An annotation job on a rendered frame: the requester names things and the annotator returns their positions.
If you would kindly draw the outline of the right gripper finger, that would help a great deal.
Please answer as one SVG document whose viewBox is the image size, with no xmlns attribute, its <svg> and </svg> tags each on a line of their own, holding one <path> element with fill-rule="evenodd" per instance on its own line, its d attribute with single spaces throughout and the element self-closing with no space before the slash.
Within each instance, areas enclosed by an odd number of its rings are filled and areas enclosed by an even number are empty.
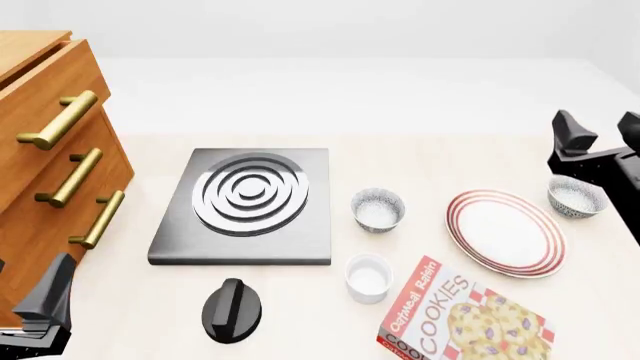
<svg viewBox="0 0 640 360">
<path fill-rule="evenodd" d="M 598 135 L 580 125 L 566 110 L 559 110 L 552 120 L 554 149 L 565 155 L 586 155 Z"/>
<path fill-rule="evenodd" d="M 634 151 L 640 151 L 640 114 L 627 112 L 617 124 L 624 143 Z"/>
</svg>

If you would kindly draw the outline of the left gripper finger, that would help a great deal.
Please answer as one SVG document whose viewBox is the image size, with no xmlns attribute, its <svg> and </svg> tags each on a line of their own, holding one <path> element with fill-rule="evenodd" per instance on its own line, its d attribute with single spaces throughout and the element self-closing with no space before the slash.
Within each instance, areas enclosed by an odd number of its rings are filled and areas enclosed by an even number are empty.
<svg viewBox="0 0 640 360">
<path fill-rule="evenodd" d="M 38 284 L 13 308 L 22 319 L 23 331 L 45 331 L 50 326 L 71 330 L 70 293 L 76 260 L 60 253 Z"/>
</svg>

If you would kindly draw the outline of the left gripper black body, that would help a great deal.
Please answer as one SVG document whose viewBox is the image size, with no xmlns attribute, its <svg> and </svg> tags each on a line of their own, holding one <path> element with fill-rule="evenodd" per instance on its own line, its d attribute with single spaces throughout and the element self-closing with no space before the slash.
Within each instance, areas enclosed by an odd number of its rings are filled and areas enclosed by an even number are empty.
<svg viewBox="0 0 640 360">
<path fill-rule="evenodd" d="M 26 332 L 21 328 L 0 328 L 0 360 L 60 356 L 70 336 L 70 331 L 58 325 L 35 332 Z"/>
</svg>

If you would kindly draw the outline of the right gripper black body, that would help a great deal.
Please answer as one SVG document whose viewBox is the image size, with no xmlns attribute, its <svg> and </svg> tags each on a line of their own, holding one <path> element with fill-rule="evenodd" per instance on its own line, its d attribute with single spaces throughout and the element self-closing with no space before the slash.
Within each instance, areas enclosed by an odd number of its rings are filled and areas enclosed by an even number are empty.
<svg viewBox="0 0 640 360">
<path fill-rule="evenodd" d="M 640 153 L 628 147 L 593 153 L 554 149 L 547 164 L 554 174 L 599 187 L 640 187 Z"/>
</svg>

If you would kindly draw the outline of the patterned black-and-white bowl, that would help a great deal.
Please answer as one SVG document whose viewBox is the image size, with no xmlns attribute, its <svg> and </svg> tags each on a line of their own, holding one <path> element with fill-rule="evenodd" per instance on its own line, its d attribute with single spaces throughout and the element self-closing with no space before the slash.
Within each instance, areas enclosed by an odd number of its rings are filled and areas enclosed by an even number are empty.
<svg viewBox="0 0 640 360">
<path fill-rule="evenodd" d="M 563 175 L 550 177 L 547 199 L 556 212 L 571 219 L 591 218 L 609 206 L 603 188 Z"/>
<path fill-rule="evenodd" d="M 365 188 L 352 197 L 353 218 L 369 233 L 387 233 L 405 216 L 403 200 L 385 188 Z"/>
</svg>

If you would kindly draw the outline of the white plate with red rings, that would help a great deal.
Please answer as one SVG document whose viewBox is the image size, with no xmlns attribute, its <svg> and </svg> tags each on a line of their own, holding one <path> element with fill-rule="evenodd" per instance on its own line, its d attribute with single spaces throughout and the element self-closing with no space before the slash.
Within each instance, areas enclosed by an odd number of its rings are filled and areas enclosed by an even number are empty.
<svg viewBox="0 0 640 360">
<path fill-rule="evenodd" d="M 445 224 L 455 245 L 472 260 L 514 278 L 554 275 L 568 257 L 559 224 L 504 191 L 475 189 L 456 195 L 447 206 Z"/>
</svg>

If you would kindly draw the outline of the flat black stove plate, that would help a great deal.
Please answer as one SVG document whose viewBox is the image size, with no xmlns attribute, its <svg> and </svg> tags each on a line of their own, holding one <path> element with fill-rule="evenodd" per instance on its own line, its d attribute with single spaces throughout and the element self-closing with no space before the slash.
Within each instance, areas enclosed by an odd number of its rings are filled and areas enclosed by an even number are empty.
<svg viewBox="0 0 640 360">
<path fill-rule="evenodd" d="M 194 149 L 152 265 L 328 266 L 328 149 Z"/>
</svg>

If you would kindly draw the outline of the wooden drawer, lowest of cabinet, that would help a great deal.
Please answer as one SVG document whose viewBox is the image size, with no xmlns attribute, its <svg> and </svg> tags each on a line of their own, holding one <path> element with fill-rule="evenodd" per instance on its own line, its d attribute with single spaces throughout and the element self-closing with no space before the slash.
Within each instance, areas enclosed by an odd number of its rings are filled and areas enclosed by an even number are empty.
<svg viewBox="0 0 640 360">
<path fill-rule="evenodd" d="M 124 191 L 133 171 L 121 149 L 113 144 L 97 145 L 102 158 L 71 200 L 61 209 L 34 200 L 36 194 L 53 193 L 74 170 L 69 155 L 88 152 L 90 146 L 73 146 L 57 155 L 49 166 L 0 214 L 0 327 L 16 327 L 20 318 L 12 309 L 30 293 L 61 253 L 81 260 L 85 249 L 71 244 L 71 236 L 89 233 L 106 207 L 98 198 L 109 199 Z"/>
</svg>

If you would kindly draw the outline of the wooden cabinet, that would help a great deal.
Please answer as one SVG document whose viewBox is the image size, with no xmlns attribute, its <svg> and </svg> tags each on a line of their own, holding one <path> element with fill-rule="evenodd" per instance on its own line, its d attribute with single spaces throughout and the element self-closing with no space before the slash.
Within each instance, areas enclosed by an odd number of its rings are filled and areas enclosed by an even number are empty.
<svg viewBox="0 0 640 360">
<path fill-rule="evenodd" d="M 88 41 L 0 30 L 0 327 L 58 254 L 95 248 L 134 176 Z"/>
</svg>

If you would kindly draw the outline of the wooden drawer, middle-sized front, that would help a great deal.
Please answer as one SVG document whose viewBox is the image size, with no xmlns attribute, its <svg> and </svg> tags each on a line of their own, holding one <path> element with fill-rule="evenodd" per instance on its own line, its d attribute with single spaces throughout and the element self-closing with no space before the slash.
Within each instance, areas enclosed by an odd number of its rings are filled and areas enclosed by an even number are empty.
<svg viewBox="0 0 640 360">
<path fill-rule="evenodd" d="M 37 193 L 55 192 L 74 170 L 77 163 L 69 161 L 69 155 L 86 154 L 92 148 L 101 149 L 103 156 L 64 208 L 34 200 Z M 82 259 L 86 250 L 69 244 L 68 238 L 88 232 L 103 209 L 95 200 L 125 190 L 133 174 L 108 116 L 97 113 L 0 214 L 0 260 L 5 263 L 0 275 L 45 268 L 60 252 Z"/>
</svg>

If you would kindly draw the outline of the round black stove knob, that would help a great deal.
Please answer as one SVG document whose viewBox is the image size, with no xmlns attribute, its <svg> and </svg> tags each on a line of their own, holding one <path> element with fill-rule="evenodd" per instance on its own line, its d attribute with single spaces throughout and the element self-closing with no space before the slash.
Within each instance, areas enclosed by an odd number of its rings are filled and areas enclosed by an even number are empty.
<svg viewBox="0 0 640 360">
<path fill-rule="evenodd" d="M 252 335 L 262 317 L 261 299 L 239 278 L 227 278 L 202 308 L 206 334 L 220 344 L 235 344 Z"/>
</svg>

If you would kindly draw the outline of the wooden drawer, slightly open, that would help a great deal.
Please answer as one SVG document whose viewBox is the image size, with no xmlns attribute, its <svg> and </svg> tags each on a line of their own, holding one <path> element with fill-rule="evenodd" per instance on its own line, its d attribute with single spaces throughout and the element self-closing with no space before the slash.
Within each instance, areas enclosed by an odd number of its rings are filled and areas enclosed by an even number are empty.
<svg viewBox="0 0 640 360">
<path fill-rule="evenodd" d="M 60 99 L 93 92 L 97 101 L 86 112 L 91 116 L 110 91 L 88 41 L 70 41 L 35 68 L 0 91 L 0 213 L 46 167 L 66 143 L 84 127 L 79 119 L 52 149 L 18 143 L 17 135 L 39 133 L 65 110 Z"/>
</svg>

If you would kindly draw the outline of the oatmeal raisin cookies box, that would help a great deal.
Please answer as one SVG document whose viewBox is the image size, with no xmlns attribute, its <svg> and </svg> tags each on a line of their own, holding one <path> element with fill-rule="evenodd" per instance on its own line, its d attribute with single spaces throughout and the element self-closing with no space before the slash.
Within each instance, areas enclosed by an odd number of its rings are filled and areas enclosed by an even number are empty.
<svg viewBox="0 0 640 360">
<path fill-rule="evenodd" d="M 422 257 L 377 341 L 402 360 L 550 360 L 554 337 L 544 317 Z"/>
</svg>

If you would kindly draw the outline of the small white ramekin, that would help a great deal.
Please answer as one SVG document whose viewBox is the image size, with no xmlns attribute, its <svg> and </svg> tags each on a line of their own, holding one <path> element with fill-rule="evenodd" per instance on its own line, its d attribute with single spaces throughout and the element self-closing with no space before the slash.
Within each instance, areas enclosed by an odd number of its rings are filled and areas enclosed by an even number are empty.
<svg viewBox="0 0 640 360">
<path fill-rule="evenodd" d="M 387 260 L 378 254 L 356 254 L 345 266 L 345 284 L 351 298 L 360 304 L 382 302 L 394 281 Z"/>
</svg>

